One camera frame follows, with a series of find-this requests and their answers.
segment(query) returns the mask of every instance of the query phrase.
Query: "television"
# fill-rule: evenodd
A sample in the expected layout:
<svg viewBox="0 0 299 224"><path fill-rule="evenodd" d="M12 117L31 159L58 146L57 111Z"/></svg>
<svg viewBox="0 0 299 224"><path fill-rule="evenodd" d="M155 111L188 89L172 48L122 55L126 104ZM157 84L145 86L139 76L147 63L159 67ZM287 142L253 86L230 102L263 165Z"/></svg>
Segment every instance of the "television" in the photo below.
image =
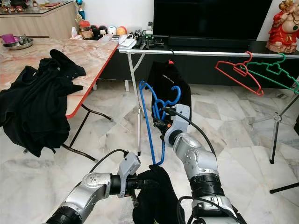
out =
<svg viewBox="0 0 299 224"><path fill-rule="evenodd" d="M256 40L271 2L154 0L154 36L169 37L170 45L171 40L182 45Z"/></svg>

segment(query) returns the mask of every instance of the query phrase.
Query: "marble floor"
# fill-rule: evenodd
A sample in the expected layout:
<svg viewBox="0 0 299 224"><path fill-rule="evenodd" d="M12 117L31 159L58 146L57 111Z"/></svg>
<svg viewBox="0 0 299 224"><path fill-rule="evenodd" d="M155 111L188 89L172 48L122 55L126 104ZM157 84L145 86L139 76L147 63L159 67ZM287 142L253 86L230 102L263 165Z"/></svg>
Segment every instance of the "marble floor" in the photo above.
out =
<svg viewBox="0 0 299 224"><path fill-rule="evenodd" d="M282 109L292 94L265 89L258 97L242 87L191 85L192 120L211 140L218 158L221 183L226 196L248 224L298 224L299 188L271 195L269 190L298 182L299 136L293 129L299 101L283 117L278 134L275 164L269 164L273 120L249 125L248 122ZM145 93L147 108L150 94ZM73 147L96 158L122 148L136 152L136 107L133 88L124 91L123 82L99 80L98 89L85 101L91 109L106 113L114 121L91 115ZM85 116L84 109L69 120L68 142ZM193 128L188 132L208 149L203 137ZM152 129L156 153L160 152L159 131ZM40 224L57 209L72 188L94 165L89 159L63 148L56 154L44 149L40 158L22 153L0 128L0 223ZM116 174L121 154L110 156L96 171ZM142 155L138 173L151 164L145 120L142 120ZM191 195L183 165L166 148L162 165L169 173L178 197ZM186 218L191 201L182 203ZM131 224L131 198L110 196L99 201L86 224Z"/></svg>

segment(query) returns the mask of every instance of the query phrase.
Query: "black stand leg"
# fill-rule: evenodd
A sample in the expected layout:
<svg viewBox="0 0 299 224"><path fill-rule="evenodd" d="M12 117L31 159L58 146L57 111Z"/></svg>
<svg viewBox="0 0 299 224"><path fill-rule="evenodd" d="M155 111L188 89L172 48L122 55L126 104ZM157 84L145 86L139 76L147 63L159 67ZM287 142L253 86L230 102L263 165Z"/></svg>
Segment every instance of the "black stand leg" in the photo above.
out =
<svg viewBox="0 0 299 224"><path fill-rule="evenodd" d="M270 194L274 194L276 192L280 192L280 191L283 191L283 190L288 190L288 189L295 188L295 187L299 187L299 182L294 183L294 184L290 184L290 185L287 185L287 186L284 186L284 187L281 187L281 188L276 188L276 189L270 190Z"/></svg>
<svg viewBox="0 0 299 224"><path fill-rule="evenodd" d="M84 119L83 119L83 121L82 121L82 123L81 123L79 129L77 130L77 132L76 132L74 138L71 140L70 146L67 146L66 144L62 144L61 146L64 147L65 149L67 149L67 150L70 150L71 152L80 154L80 155L85 156L86 158L88 158L88 159L90 159L90 160L92 160L92 161L97 162L98 160L95 159L95 158L93 158L92 156L90 156L90 155L88 155L88 154L86 154L86 153L83 153L83 152L81 152L81 151L78 151L78 150L76 150L76 149L73 149L73 148L72 148L72 145L74 144L76 138L78 137L78 135L79 135L79 133L80 133L80 131L81 131L83 125L85 124L85 122L86 122L86 120L87 120L87 118L88 118L88 116L89 116L90 113L94 113L94 114L103 116L104 118L107 118L107 119L110 120L111 122L113 121L113 119L112 119L111 117L109 117L109 116L103 114L103 113L99 113L99 112L93 111L93 110L89 109L88 107L86 107L86 106L83 105L83 104L82 104L81 106L82 106L84 109L87 110L87 114L86 114L86 116L84 117Z"/></svg>
<svg viewBox="0 0 299 224"><path fill-rule="evenodd" d="M279 123L280 123L280 121L277 120L277 121L275 121L275 124L274 124L273 139L272 139L272 151L271 151L270 160L269 160L271 164L274 164Z"/></svg>
<svg viewBox="0 0 299 224"><path fill-rule="evenodd" d="M280 112L280 113L275 113L273 115L273 119L275 121L274 124L274 130L273 130L273 139L272 139L272 152L270 155L270 163L274 164L274 157L275 157L275 150L276 150L276 144L277 144L277 135L278 135L278 126L279 123L282 121L282 115L293 105L293 103L296 102L296 100L299 98L299 94L293 96L289 104Z"/></svg>

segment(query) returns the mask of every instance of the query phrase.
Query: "red table edge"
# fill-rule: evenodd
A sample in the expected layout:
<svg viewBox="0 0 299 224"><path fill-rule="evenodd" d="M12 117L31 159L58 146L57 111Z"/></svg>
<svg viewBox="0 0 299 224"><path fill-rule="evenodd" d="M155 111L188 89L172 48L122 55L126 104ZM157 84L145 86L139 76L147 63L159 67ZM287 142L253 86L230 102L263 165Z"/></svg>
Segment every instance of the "red table edge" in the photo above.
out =
<svg viewBox="0 0 299 224"><path fill-rule="evenodd" d="M92 89L92 87L94 86L95 82L98 80L98 78L100 77L100 74L102 73L102 71L104 70L104 68L106 67L106 65L108 64L108 62L110 61L111 57L114 55L116 49L118 47L118 44L115 46L113 52L110 54L109 58L107 59L107 61L105 62L104 66L102 67L102 69L99 71L98 75L96 76L96 78L94 79L94 81L92 82L92 84L90 85L90 87L88 88L88 90L86 91L85 95L82 97L81 101L79 102L78 106L75 108L75 110L73 111L73 113L66 115L66 118L72 118L73 116L75 116L75 114L77 113L77 111L79 110L81 104L83 104L83 101L86 99L86 97L88 96L90 90Z"/></svg>

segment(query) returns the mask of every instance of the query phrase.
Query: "black shirt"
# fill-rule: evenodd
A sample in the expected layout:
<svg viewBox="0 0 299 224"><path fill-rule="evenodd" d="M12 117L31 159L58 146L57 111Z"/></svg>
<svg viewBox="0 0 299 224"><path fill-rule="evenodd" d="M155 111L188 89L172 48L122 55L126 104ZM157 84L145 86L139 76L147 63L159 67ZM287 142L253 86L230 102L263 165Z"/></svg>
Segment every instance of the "black shirt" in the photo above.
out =
<svg viewBox="0 0 299 224"><path fill-rule="evenodd" d="M58 50L42 59L36 70L26 66L8 90L0 92L0 126L10 140L33 155L43 147L54 150L68 138L67 95L83 87L71 81L86 75Z"/></svg>
<svg viewBox="0 0 299 224"><path fill-rule="evenodd" d="M183 104L190 107L190 120L191 120L191 90L190 86L182 79L175 64L169 62L153 62L150 70L149 79L147 83L155 91L157 98L163 100L174 101L178 95L176 90L171 88L177 85L181 89L181 97L177 104ZM155 99L152 96L151 104L154 105Z"/></svg>

